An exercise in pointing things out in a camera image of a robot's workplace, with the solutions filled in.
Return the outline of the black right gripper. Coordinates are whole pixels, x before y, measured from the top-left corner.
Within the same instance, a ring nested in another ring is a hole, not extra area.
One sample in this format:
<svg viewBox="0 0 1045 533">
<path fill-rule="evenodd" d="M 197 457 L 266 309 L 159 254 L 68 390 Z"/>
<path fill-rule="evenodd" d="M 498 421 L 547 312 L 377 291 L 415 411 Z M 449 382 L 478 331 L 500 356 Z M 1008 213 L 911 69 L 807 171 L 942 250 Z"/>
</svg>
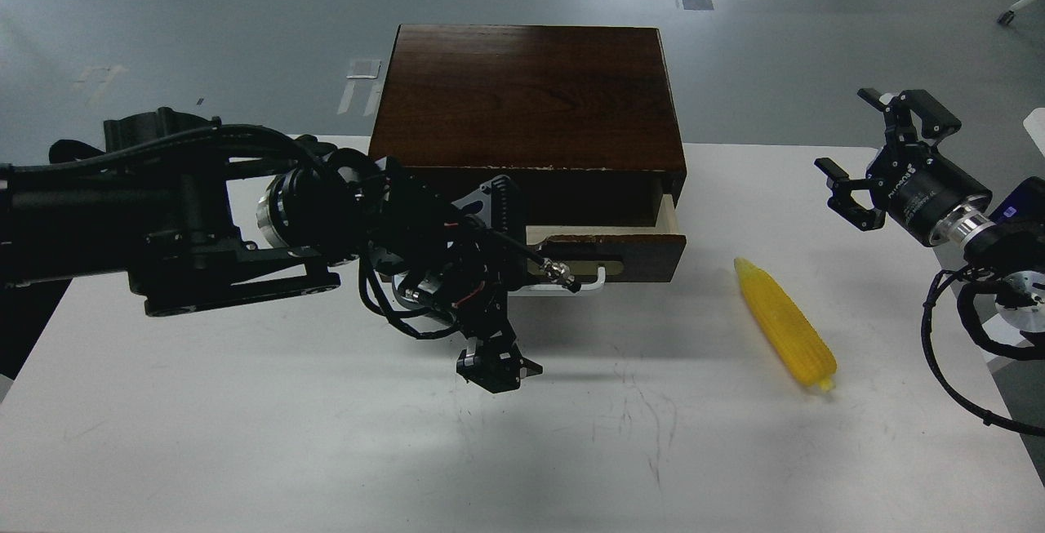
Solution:
<svg viewBox="0 0 1045 533">
<path fill-rule="evenodd" d="M 826 206 L 862 232 L 882 228 L 887 212 L 919 244 L 948 242 L 940 223 L 952 211 L 962 205 L 983 210 L 992 201 L 992 191 L 937 150 L 962 121 L 923 89 L 859 89 L 857 95 L 883 115 L 884 144 L 861 180 L 851 179 L 832 158 L 814 161 L 831 191 Z M 876 208 L 856 202 L 852 192 L 858 190 L 869 191 Z"/>
</svg>

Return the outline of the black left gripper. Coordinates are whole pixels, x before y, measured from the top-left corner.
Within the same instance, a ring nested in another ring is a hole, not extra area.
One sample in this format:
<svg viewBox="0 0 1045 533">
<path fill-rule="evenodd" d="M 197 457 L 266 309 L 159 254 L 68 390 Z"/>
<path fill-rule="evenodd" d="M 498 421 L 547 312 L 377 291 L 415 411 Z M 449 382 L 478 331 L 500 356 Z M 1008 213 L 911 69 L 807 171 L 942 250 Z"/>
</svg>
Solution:
<svg viewBox="0 0 1045 533">
<path fill-rule="evenodd" d="M 497 394 L 544 373 L 507 312 L 522 287 L 522 190 L 510 176 L 451 201 L 394 160 L 362 160 L 359 247 L 363 306 L 414 339 L 467 337 L 456 360 L 466 383 Z"/>
</svg>

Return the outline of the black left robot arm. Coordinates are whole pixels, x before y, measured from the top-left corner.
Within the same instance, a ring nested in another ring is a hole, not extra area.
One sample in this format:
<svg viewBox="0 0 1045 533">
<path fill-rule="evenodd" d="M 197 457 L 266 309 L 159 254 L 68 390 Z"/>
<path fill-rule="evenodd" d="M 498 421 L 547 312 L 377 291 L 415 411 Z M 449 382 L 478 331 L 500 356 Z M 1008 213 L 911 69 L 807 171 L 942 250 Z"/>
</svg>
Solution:
<svg viewBox="0 0 1045 533">
<path fill-rule="evenodd" d="M 451 201 L 394 158 L 316 136 L 160 108 L 104 123 L 104 149 L 60 140 L 49 163 L 2 165 L 2 292 L 127 274 L 150 317 L 336 289 L 358 262 L 363 305 L 416 340 L 466 337 L 467 383 L 500 394 L 542 366 L 522 356 L 508 296 L 527 265 L 506 175 Z"/>
</svg>

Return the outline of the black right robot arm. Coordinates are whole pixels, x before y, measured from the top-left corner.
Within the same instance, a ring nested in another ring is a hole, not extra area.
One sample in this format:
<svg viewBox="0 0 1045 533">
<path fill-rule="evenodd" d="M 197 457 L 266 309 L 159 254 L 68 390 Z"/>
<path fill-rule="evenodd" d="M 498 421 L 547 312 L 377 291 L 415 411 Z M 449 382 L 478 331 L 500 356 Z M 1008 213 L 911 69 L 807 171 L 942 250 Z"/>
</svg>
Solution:
<svg viewBox="0 0 1045 533">
<path fill-rule="evenodd" d="M 919 339 L 927 365 L 945 392 L 985 425 L 1042 437 L 1043 428 L 999 416 L 971 402 L 949 384 L 931 342 L 940 295 L 962 284 L 956 310 L 963 330 L 981 350 L 1017 362 L 1043 358 L 1043 180 L 1024 180 L 994 213 L 992 193 L 940 153 L 940 141 L 960 120 L 923 89 L 858 96 L 884 120 L 884 144 L 865 176 L 847 175 L 831 158 L 817 158 L 831 190 L 828 207 L 860 231 L 892 218 L 919 244 L 956 244 L 963 266 L 943 269 L 923 304 Z"/>
</svg>

